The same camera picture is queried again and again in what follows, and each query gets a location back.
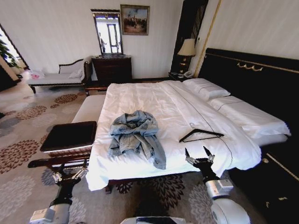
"telephone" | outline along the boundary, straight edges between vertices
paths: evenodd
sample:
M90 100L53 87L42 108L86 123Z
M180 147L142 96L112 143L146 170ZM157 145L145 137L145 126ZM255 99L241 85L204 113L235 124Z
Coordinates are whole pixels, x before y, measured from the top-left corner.
M184 76L186 78L192 78L193 77L193 74L191 71L187 71L185 72L184 74L180 74L180 76Z

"clothes hanger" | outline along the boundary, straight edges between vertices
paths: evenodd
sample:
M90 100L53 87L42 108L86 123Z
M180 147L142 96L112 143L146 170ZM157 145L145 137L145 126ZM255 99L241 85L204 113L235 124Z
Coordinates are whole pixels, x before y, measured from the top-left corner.
M196 139L196 140L190 140L190 141L198 141L198 140L204 140L204 139L215 139L215 138L220 138L222 136L224 136L224 134L221 133L217 133L217 132L209 132L209 131L205 131L202 129L198 129L195 128L192 131L190 131L187 135L185 135L183 138L181 138L179 140L179 142L189 142L189 141L184 141L186 138L190 137L191 135L195 134L195 133L206 133L206 134L211 134L211 135L215 135L215 137L210 137L210 138L203 138L203 139Z

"patterned carpet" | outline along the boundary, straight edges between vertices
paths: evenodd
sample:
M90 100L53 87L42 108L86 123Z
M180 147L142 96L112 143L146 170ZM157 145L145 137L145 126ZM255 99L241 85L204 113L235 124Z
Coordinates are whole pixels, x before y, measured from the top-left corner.
M33 211L47 208L58 187L47 168L27 168L30 160L46 158L39 151L55 124L70 123L86 98L80 87L37 87L24 81L0 92L0 223L28 223ZM254 224L265 223L238 189L232 198ZM119 224L135 215L170 215L194 224L214 224L212 204L201 175L189 173L116 185L112 194L90 192L86 180L73 191L70 223Z

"picture frame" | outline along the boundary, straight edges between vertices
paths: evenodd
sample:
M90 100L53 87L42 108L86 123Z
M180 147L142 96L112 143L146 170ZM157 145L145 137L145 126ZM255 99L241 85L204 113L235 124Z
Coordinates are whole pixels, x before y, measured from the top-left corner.
M122 34L148 35L149 18L149 6L121 5Z

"denim jacket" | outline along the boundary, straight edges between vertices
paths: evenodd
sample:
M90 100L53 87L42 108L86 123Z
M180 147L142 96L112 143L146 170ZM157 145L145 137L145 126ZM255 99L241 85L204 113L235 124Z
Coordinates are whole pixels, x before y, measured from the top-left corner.
M166 169L165 151L156 138L158 123L154 116L143 111L123 114L112 123L109 133L113 136L108 154L120 155L127 151L140 153L145 157L154 157L154 166Z

